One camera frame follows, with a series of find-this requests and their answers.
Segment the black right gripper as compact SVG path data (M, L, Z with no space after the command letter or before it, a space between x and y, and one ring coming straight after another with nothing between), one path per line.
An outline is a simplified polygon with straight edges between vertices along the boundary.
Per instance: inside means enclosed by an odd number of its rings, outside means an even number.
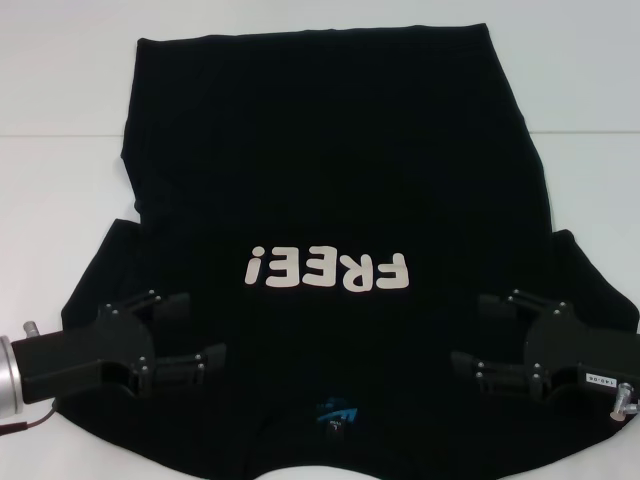
M525 366L481 360L454 351L454 372L482 393L543 401L566 386L639 401L639 335L587 326L569 303L514 289L478 296L478 314L495 320L534 320L525 339Z

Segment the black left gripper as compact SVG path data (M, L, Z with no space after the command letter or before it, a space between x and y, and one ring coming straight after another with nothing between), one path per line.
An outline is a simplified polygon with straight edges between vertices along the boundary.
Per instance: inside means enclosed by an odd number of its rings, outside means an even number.
M146 397L199 387L224 370L227 346L153 358L153 340L144 323L189 319L188 293L162 295L149 289L115 303L91 324L11 343L26 403L62 398L105 384Z

